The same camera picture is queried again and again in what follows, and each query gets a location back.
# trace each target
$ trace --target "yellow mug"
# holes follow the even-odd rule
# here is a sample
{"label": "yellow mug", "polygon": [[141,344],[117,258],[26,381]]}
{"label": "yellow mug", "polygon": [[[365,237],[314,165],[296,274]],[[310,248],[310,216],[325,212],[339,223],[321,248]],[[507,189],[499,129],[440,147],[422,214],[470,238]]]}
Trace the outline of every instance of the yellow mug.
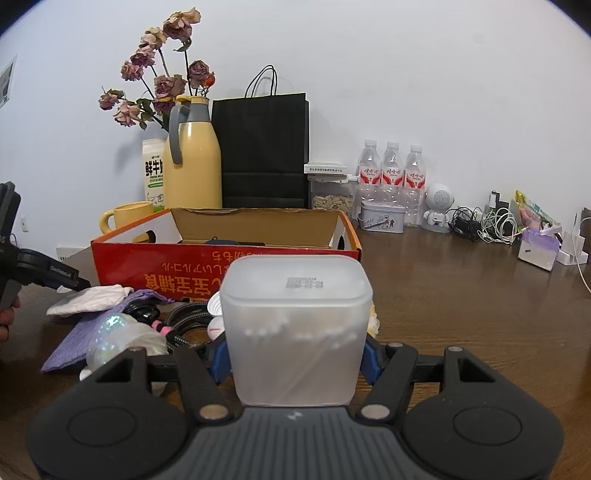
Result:
{"label": "yellow mug", "polygon": [[152,202],[134,202],[126,203],[117,208],[103,213],[99,219],[100,231],[109,233],[113,229],[109,226],[109,218],[115,220],[115,228],[120,228],[128,223],[135,222],[141,218],[154,213]]}

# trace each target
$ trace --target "dark brown tabletop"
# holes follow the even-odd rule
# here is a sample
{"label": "dark brown tabletop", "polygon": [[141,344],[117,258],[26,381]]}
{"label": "dark brown tabletop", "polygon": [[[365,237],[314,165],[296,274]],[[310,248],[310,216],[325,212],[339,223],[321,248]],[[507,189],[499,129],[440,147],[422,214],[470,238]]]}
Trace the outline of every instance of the dark brown tabletop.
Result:
{"label": "dark brown tabletop", "polygon": [[[557,264],[548,273],[518,260],[506,245],[472,244],[422,229],[359,237],[381,322],[378,339],[434,355],[447,345],[468,348],[562,422],[566,439],[552,478],[591,478],[591,294],[577,268]],[[96,279],[90,251],[70,262]],[[47,288],[25,287],[10,341],[0,350],[4,480],[38,478],[24,446],[27,424],[77,381],[73,371],[39,373],[73,326],[73,320],[45,316],[58,297]],[[231,381],[222,389],[231,394]],[[360,381],[353,403],[367,390]],[[421,385],[411,403],[436,392],[437,385]],[[165,396],[179,403],[174,388]]]}

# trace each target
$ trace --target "red box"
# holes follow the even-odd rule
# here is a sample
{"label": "red box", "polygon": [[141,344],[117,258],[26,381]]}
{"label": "red box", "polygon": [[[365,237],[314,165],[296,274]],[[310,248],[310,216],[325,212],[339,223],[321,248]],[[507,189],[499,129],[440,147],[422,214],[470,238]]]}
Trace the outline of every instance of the red box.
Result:
{"label": "red box", "polygon": [[[212,239],[262,245],[211,245]],[[208,299],[245,255],[337,254],[361,260],[347,216],[301,209],[167,209],[91,242],[101,285],[151,288],[172,299]]]}

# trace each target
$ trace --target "human hand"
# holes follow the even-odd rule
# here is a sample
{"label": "human hand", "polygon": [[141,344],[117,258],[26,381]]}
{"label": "human hand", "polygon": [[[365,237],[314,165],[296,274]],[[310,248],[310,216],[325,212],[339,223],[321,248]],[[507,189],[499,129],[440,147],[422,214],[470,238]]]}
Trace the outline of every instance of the human hand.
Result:
{"label": "human hand", "polygon": [[14,322],[14,309],[21,306],[21,300],[17,297],[12,306],[6,310],[0,310],[0,346],[8,340],[8,326]]}

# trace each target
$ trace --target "yellow vacuum jug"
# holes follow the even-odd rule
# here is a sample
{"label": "yellow vacuum jug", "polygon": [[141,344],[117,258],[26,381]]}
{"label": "yellow vacuum jug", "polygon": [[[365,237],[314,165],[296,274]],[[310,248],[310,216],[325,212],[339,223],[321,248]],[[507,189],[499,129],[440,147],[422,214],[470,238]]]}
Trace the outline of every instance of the yellow vacuum jug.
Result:
{"label": "yellow vacuum jug", "polygon": [[222,156],[207,98],[177,97],[163,170],[166,208],[222,208]]}

